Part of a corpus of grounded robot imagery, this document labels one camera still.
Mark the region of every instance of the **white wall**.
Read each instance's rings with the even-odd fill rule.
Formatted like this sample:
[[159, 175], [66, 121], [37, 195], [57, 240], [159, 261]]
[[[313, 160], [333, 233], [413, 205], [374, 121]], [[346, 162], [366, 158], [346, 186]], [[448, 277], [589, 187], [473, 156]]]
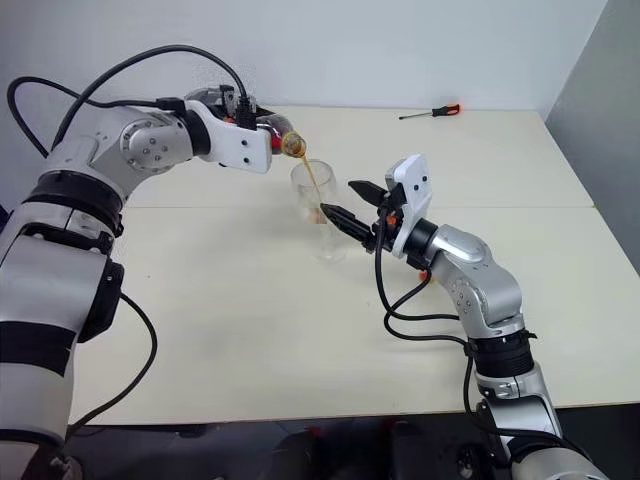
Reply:
[[[143, 49], [190, 43], [237, 68], [265, 104], [551, 109], [606, 0], [2, 0], [0, 88], [19, 75], [82, 89]], [[225, 80], [204, 60], [150, 60], [102, 97], [182, 95]], [[68, 103], [25, 87], [25, 116], [51, 142]], [[0, 119], [0, 203], [42, 160]]]

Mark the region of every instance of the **robotic arm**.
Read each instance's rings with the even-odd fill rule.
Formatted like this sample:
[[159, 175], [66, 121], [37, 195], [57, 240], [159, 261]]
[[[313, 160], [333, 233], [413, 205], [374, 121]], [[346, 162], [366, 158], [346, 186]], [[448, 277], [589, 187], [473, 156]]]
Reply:
[[386, 183], [388, 191], [371, 182], [349, 182], [378, 207], [373, 230], [339, 206], [322, 210], [370, 253], [382, 232], [384, 249], [406, 257], [414, 268], [430, 268], [445, 288], [468, 337], [467, 355], [476, 363], [483, 397], [477, 413], [467, 413], [488, 434], [496, 463], [510, 465], [515, 480], [606, 479], [562, 437], [540, 365], [531, 355], [529, 338], [535, 336], [525, 329], [515, 278], [495, 263], [480, 238], [423, 218], [431, 199], [423, 155], [394, 165]]
[[47, 158], [0, 233], [0, 478], [20, 478], [39, 446], [65, 440], [77, 342], [113, 320], [124, 268], [110, 259], [120, 212], [144, 180], [194, 156], [265, 173], [286, 118], [252, 101], [256, 129], [232, 123], [232, 87], [164, 99], [167, 111], [110, 109]]

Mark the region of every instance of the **clear plastic cup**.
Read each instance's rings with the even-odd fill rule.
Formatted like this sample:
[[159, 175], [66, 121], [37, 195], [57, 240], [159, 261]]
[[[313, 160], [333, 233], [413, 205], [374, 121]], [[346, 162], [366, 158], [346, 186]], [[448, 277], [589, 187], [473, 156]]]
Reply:
[[320, 209], [321, 203], [339, 203], [336, 177], [331, 167], [320, 160], [309, 160], [309, 168], [315, 185], [304, 163], [291, 170], [296, 205], [302, 218], [315, 231], [315, 256], [329, 263], [337, 262], [344, 257], [341, 234]]

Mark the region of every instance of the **table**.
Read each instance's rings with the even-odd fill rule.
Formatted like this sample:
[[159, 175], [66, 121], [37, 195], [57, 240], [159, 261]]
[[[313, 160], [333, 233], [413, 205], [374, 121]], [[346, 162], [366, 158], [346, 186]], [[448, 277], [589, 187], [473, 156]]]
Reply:
[[[323, 119], [336, 117], [341, 125], [352, 125], [349, 131], [327, 127], [334, 133], [329, 135], [331, 142], [344, 145], [347, 137], [364, 138], [362, 122], [369, 114], [379, 120], [398, 113], [286, 110], [320, 139], [328, 135], [322, 130]], [[318, 124], [312, 129], [316, 117]], [[422, 120], [428, 133], [420, 141], [425, 142], [436, 192], [429, 219], [482, 237], [496, 260], [518, 279], [527, 326], [540, 337], [533, 342], [534, 357], [543, 367], [555, 405], [639, 401], [640, 384], [611, 372], [638, 366], [630, 332], [635, 331], [640, 279], [539, 117], [529, 112], [465, 112], [453, 119]], [[407, 125], [417, 135], [420, 128]], [[491, 125], [508, 127], [508, 138], [501, 140]], [[460, 141], [438, 143], [433, 129], [457, 135]], [[388, 149], [387, 154], [376, 156], [377, 149], [364, 148], [366, 155], [358, 160], [336, 164], [339, 178], [348, 180], [353, 178], [350, 174], [364, 172], [359, 178], [382, 183], [390, 163], [402, 155], [392, 154], [390, 146], [398, 145], [395, 140], [402, 138], [402, 131], [387, 134], [391, 143], [381, 147]], [[314, 141], [324, 153], [318, 156], [329, 159], [327, 152], [334, 146]], [[428, 144], [438, 147], [431, 152]], [[520, 155], [494, 155], [518, 144], [523, 146]], [[459, 189], [453, 175], [461, 167], [452, 165], [452, 159], [465, 160], [454, 152], [478, 146], [483, 146], [476, 150], [479, 168], [466, 177], [470, 191]], [[445, 150], [449, 161], [441, 157]], [[511, 166], [509, 158], [519, 167]], [[263, 177], [213, 165], [204, 165], [215, 172], [207, 178], [204, 170], [196, 175], [175, 169], [177, 183], [164, 184], [171, 175], [158, 177], [132, 198], [114, 258], [127, 269], [124, 291], [156, 326], [159, 352], [134, 392], [94, 424], [462, 409], [465, 358], [459, 346], [403, 342], [389, 336], [382, 327], [373, 258], [358, 245], [345, 239], [347, 255], [335, 265], [312, 256], [311, 234], [291, 202], [291, 163], [286, 162], [275, 163]], [[198, 168], [197, 163], [187, 166]], [[501, 176], [494, 175], [499, 171]], [[246, 189], [232, 188], [234, 182], [250, 177], [262, 183], [252, 184], [248, 191], [270, 192], [269, 196], [255, 198]], [[531, 185], [532, 179], [545, 177], [549, 188]], [[191, 193], [207, 182], [211, 185], [202, 196]], [[503, 183], [512, 182], [521, 188], [503, 189], [507, 200], [496, 193]], [[164, 200], [163, 191], [175, 204], [164, 203], [169, 200]], [[179, 197], [180, 191], [189, 196]], [[355, 203], [353, 196], [345, 195], [345, 201]], [[360, 208], [369, 215], [367, 220], [375, 215], [372, 209]], [[391, 298], [418, 281], [415, 270], [390, 256], [383, 268]], [[453, 312], [453, 308], [441, 287], [430, 285], [406, 311]], [[398, 328], [462, 334], [452, 321]], [[109, 331], [78, 347], [72, 420], [119, 392], [144, 363], [148, 346], [141, 321], [121, 305]], [[594, 388], [605, 378], [606, 388]]]

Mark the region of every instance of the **black band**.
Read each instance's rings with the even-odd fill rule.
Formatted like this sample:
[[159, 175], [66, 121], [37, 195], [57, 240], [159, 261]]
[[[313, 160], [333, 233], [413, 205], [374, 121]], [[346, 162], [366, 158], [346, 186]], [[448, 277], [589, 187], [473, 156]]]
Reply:
[[9, 220], [9, 214], [2, 208], [2, 205], [0, 205], [0, 232], [4, 228], [5, 223], [7, 223], [7, 220]]
[[0, 322], [0, 363], [34, 365], [64, 377], [75, 336], [55, 325]]
[[188, 110], [185, 115], [185, 123], [191, 139], [193, 155], [207, 155], [211, 151], [211, 139], [200, 116], [193, 110]]
[[[498, 428], [496, 425], [496, 421], [493, 418], [493, 413], [491, 413], [491, 409], [487, 404], [486, 400], [481, 400], [476, 405], [476, 415], [478, 418], [484, 423], [492, 428]], [[484, 444], [487, 445], [487, 449], [494, 454], [493, 461], [496, 466], [506, 468], [509, 466], [509, 459], [507, 458], [507, 454], [502, 447], [502, 442], [500, 441], [500, 437], [497, 435], [492, 435], [484, 430], [481, 431], [482, 436], [484, 437]]]
[[507, 447], [511, 453], [511, 461], [517, 463], [520, 463], [527, 455], [537, 450], [544, 450], [545, 448], [553, 448], [557, 446], [557, 442], [535, 436], [513, 437], [509, 440], [509, 443], [507, 443]]
[[122, 201], [106, 183], [82, 173], [59, 171], [45, 173], [23, 202], [64, 205], [97, 218], [116, 235], [122, 232]]
[[498, 338], [470, 338], [476, 371], [485, 377], [503, 378], [522, 375], [533, 368], [529, 347], [532, 334], [527, 330]]
[[418, 220], [404, 244], [404, 252], [407, 254], [407, 263], [409, 265], [420, 270], [424, 270], [429, 266], [426, 258], [427, 246], [437, 230], [438, 226], [428, 220], [424, 218]]
[[59, 440], [44, 433], [30, 432], [28, 430], [13, 430], [10, 428], [0, 428], [0, 442], [31, 443], [34, 445], [47, 445], [49, 447], [58, 447], [60, 445]]
[[87, 320], [78, 336], [78, 343], [91, 340], [111, 326], [120, 301], [120, 287], [123, 279], [124, 267], [108, 258]]

